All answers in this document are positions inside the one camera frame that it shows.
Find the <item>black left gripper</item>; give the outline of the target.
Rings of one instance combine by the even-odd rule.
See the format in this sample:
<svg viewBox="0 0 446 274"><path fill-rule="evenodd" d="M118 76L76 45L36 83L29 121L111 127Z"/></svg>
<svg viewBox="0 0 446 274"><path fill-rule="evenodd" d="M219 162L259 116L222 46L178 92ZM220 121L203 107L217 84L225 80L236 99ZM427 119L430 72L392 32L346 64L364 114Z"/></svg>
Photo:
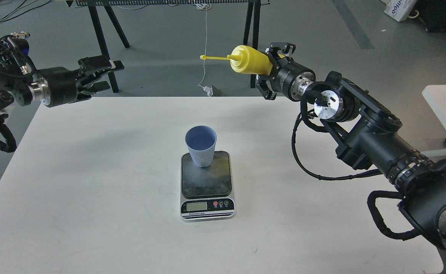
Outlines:
<svg viewBox="0 0 446 274"><path fill-rule="evenodd" d="M96 82L110 72L124 70L121 61L113 61L105 55L86 57L78 61L80 69L68 70L64 67L41 69L40 74L46 80L49 91L42 103L47 107L71 104L77 101L91 99L97 92L110 89L107 81L93 83L90 87L78 89L77 78L80 82Z"/></svg>

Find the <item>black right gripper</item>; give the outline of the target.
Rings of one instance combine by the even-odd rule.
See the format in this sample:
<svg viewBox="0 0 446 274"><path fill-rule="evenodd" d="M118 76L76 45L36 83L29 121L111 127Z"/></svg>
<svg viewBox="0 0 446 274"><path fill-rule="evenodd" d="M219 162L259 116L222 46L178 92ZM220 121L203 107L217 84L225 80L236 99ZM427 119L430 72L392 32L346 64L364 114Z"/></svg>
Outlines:
<svg viewBox="0 0 446 274"><path fill-rule="evenodd" d="M256 88L266 100L275 100L282 94L291 101L301 101L303 91L301 85L316 80L313 70L294 61L291 55L296 45L289 42L272 42L265 54L273 65L277 65L276 76L256 76Z"/></svg>

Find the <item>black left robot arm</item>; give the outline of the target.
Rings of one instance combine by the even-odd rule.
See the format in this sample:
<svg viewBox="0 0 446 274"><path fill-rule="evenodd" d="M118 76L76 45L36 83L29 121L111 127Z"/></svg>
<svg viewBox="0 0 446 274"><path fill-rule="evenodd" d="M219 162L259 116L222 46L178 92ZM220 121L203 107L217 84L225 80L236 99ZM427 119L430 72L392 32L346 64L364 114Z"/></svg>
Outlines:
<svg viewBox="0 0 446 274"><path fill-rule="evenodd" d="M47 107L89 100L97 92L110 88L100 82L107 73L123 70L121 61L104 55L78 61L79 69L64 67L37 69L28 56L28 32L11 33L0 38L0 150L16 151L13 134L5 124L6 107L17 102L21 106L40 100Z"/></svg>

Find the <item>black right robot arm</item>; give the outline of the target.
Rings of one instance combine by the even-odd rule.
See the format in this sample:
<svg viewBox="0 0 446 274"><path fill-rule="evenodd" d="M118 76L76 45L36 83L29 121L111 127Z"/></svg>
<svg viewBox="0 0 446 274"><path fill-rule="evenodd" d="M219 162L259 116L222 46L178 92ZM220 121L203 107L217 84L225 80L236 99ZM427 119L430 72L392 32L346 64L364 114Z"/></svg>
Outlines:
<svg viewBox="0 0 446 274"><path fill-rule="evenodd" d="M295 138L304 123L316 132L327 132L337 142L337 158L363 173L337 180L383 174L396 191L373 191L367 199L372 218L388 238L409 240L422 235L446 251L446 159L433 162L398 135L401 121L366 90L332 71L324 81L290 58L295 45L274 42L264 53L270 65L257 73L257 88L267 100L280 92L300 102L291 149L298 159ZM408 232L392 232L375 205L377 198L399 199L398 209L413 226Z"/></svg>

